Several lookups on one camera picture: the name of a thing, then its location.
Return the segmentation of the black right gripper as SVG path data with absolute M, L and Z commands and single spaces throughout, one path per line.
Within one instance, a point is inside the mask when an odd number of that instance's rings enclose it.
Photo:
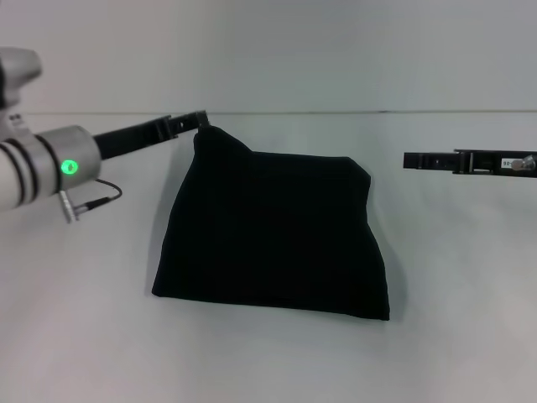
M 405 153 L 403 168 L 454 170 L 458 175 L 535 178 L 536 152 L 455 149 L 455 153 Z

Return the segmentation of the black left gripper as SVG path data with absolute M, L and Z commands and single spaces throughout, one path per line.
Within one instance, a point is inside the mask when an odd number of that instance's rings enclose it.
M 206 111 L 196 111 L 176 117 L 168 115 L 156 118 L 131 127 L 99 134 L 94 139 L 102 160 L 109 160 L 209 125 Z

